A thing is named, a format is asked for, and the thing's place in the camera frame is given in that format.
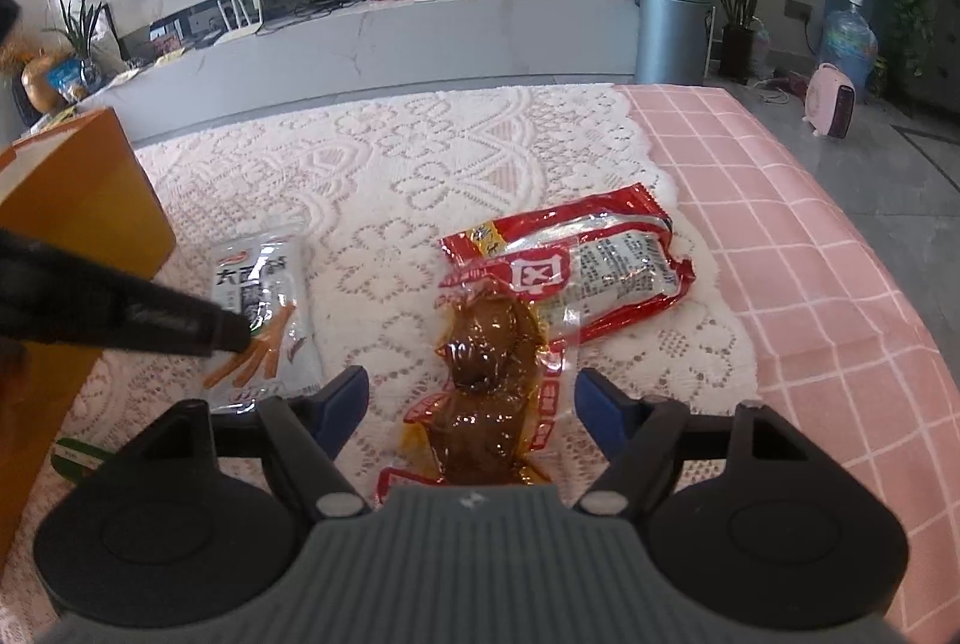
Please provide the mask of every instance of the pink plaid tablecloth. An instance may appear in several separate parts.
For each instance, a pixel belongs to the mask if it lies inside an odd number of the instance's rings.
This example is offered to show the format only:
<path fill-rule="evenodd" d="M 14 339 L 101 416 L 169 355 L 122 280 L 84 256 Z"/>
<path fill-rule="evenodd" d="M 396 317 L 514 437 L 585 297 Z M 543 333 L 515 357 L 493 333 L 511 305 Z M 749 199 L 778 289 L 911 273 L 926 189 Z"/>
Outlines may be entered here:
<path fill-rule="evenodd" d="M 888 618 L 918 644 L 947 641 L 960 630 L 960 395 L 933 338 L 843 212 L 730 94 L 623 89 L 719 262 L 764 400 L 904 524 L 910 564 Z"/>

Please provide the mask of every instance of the silver screw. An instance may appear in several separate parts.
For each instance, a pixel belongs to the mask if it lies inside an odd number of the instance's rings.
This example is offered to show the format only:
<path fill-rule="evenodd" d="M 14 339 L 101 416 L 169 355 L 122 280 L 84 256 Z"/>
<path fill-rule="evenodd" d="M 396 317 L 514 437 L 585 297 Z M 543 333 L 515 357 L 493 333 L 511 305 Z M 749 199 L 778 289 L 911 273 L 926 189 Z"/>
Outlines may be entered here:
<path fill-rule="evenodd" d="M 612 489 L 597 489 L 580 499 L 580 508 L 594 516 L 616 516 L 628 505 L 630 501 Z"/>
<path fill-rule="evenodd" d="M 363 505 L 363 498 L 352 492 L 328 492 L 317 500 L 317 510 L 330 519 L 359 514 Z"/>

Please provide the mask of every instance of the snack package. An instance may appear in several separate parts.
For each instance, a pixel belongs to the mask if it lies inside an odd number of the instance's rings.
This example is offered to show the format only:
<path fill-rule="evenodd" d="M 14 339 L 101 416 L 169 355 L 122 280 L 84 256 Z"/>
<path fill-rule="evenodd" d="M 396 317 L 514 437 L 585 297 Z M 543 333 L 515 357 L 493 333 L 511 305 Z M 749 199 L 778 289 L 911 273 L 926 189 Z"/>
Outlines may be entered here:
<path fill-rule="evenodd" d="M 406 467 L 380 473 L 377 500 L 397 483 L 550 481 L 554 426 L 576 375 L 580 318 L 563 302 L 576 270 L 566 248 L 551 246 L 478 260 L 440 283 L 446 326 L 435 352 L 448 383 L 404 415 Z"/>
<path fill-rule="evenodd" d="M 567 303 L 590 341 L 673 305 L 696 276 L 690 260 L 670 256 L 673 224 L 642 184 L 516 214 L 449 235 L 440 246 L 464 265 L 477 257 L 565 243 L 580 278 Z"/>
<path fill-rule="evenodd" d="M 323 371 L 294 229 L 221 243 L 213 257 L 213 301 L 247 317 L 253 337 L 246 351 L 210 359 L 203 377 L 210 410 L 242 412 L 257 398 L 318 392 Z"/>

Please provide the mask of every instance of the blue metal trash can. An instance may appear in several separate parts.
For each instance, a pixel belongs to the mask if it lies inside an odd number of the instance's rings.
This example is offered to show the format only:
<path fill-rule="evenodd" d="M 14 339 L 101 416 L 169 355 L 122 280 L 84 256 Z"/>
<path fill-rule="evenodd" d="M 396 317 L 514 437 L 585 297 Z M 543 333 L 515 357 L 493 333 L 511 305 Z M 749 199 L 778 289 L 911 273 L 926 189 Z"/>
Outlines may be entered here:
<path fill-rule="evenodd" d="M 714 0 L 634 0 L 640 8 L 637 83 L 702 86 Z"/>

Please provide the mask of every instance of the cardboard box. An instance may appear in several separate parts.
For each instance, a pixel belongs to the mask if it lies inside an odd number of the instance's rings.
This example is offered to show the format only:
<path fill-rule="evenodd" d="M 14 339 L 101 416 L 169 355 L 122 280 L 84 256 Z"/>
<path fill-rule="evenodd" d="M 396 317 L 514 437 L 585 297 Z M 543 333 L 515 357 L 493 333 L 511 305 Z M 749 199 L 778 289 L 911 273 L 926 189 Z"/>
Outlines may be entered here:
<path fill-rule="evenodd" d="M 0 154 L 0 227 L 143 278 L 176 246 L 112 109 L 90 111 Z M 0 569 L 47 449 L 101 353 L 24 345 L 25 386 L 0 390 L 7 393 L 0 403 Z"/>

